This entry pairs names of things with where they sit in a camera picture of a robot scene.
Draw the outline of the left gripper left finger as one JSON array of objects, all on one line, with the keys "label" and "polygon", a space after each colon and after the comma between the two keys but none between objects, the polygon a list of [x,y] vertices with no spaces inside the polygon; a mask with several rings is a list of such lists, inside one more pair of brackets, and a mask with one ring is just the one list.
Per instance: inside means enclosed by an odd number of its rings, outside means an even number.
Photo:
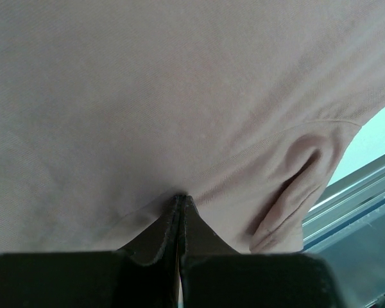
[{"label": "left gripper left finger", "polygon": [[118,250],[122,259],[116,307],[177,307],[178,229],[183,197],[172,197],[162,215]]}]

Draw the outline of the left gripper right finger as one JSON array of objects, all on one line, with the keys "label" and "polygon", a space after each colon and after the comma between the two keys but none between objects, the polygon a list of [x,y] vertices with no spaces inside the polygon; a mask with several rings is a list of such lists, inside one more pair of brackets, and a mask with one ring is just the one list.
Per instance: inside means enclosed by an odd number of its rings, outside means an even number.
[{"label": "left gripper right finger", "polygon": [[232,290],[230,261],[238,255],[200,217],[193,198],[183,197],[179,265],[184,307],[221,307]]}]

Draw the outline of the pink t shirt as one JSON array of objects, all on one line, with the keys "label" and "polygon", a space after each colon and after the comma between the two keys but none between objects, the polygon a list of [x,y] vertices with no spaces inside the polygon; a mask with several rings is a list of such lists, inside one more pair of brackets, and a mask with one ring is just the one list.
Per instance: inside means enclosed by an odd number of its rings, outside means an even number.
[{"label": "pink t shirt", "polygon": [[385,1],[0,1],[0,252],[115,250],[190,194],[240,252],[385,107]]}]

